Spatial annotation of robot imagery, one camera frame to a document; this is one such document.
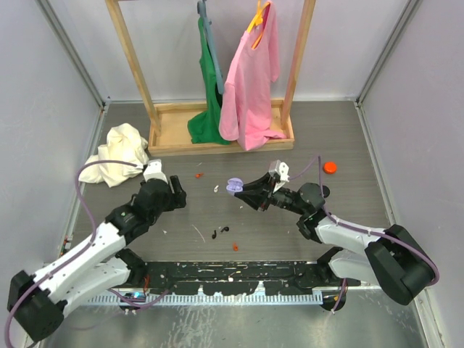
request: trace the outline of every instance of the shirt sleeve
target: shirt sleeve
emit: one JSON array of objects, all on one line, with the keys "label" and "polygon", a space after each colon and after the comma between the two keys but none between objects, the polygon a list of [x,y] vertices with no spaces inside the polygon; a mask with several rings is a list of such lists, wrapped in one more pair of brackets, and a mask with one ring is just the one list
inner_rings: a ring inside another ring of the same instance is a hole
[{"label": "shirt sleeve", "polygon": [[219,133],[225,140],[239,138],[239,116],[237,115],[236,90],[231,83],[225,83],[223,106],[220,111]]},{"label": "shirt sleeve", "polygon": [[270,62],[270,80],[276,82],[281,73],[281,66],[278,58],[278,28],[276,11],[273,9],[273,21],[270,27],[269,38],[269,62]]}]

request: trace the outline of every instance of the pink shirt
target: pink shirt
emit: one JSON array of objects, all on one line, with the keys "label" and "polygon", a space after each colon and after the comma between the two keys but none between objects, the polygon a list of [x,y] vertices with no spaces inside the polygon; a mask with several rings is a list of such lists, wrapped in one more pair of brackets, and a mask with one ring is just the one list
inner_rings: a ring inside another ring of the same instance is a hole
[{"label": "pink shirt", "polygon": [[[275,82],[280,73],[276,10],[272,2],[263,19],[258,28],[241,37],[225,82],[220,113],[220,135],[225,140],[237,140],[247,151],[260,148],[269,138],[286,138],[270,129],[270,82]],[[252,49],[262,30],[261,42]]]}]

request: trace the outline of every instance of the orange lid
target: orange lid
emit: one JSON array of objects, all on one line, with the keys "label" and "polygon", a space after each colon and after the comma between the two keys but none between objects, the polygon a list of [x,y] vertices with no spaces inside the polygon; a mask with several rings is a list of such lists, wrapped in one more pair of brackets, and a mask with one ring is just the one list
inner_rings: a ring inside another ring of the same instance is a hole
[{"label": "orange lid", "polygon": [[324,172],[334,174],[336,172],[336,164],[334,162],[326,162],[324,164]]}]

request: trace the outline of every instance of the crumpled cloth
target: crumpled cloth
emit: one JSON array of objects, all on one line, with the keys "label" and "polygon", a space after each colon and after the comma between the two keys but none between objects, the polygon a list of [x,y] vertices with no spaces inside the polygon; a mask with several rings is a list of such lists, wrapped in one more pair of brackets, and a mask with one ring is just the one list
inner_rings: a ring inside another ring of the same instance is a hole
[{"label": "crumpled cloth", "polygon": [[[142,167],[149,161],[145,153],[148,141],[140,136],[138,130],[128,123],[111,128],[107,135],[107,143],[98,147],[98,154],[90,156],[87,163],[98,160],[120,160],[134,163]],[[115,163],[92,165],[80,175],[79,181],[84,183],[106,182],[109,187],[117,186],[142,173],[142,169],[130,165]]]}]

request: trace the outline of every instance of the wooden post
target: wooden post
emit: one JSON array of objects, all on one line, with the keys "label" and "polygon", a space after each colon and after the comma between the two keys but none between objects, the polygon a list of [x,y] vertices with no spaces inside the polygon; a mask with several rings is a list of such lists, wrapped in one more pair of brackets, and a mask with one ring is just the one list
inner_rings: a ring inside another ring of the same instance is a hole
[{"label": "wooden post", "polygon": [[297,34],[297,42],[295,43],[295,50],[293,53],[293,60],[291,61],[291,69],[289,82],[287,83],[287,92],[285,93],[285,100],[283,101],[281,126],[285,129],[287,120],[290,115],[291,103],[295,95],[295,88],[297,87],[299,69],[302,66],[303,54],[305,52],[307,34],[310,31],[312,14],[316,0],[304,0],[302,18],[299,21],[299,28]]},{"label": "wooden post", "polygon": [[106,0],[106,3],[108,6],[109,15],[111,16],[113,24],[115,25],[117,36],[119,36],[121,45],[123,46],[125,56],[130,66],[130,70],[132,70],[133,78],[136,81],[136,85],[138,87],[138,90],[140,91],[140,95],[142,95],[146,112],[148,112],[148,116],[150,117],[152,126],[154,126],[154,132],[157,136],[160,136],[160,116],[157,114],[157,111],[153,106],[152,97],[150,96],[150,92],[148,90],[148,87],[146,86],[145,78],[142,74],[140,64],[138,63],[136,51],[133,48],[132,40],[128,32],[128,27],[125,24],[118,0]]}]

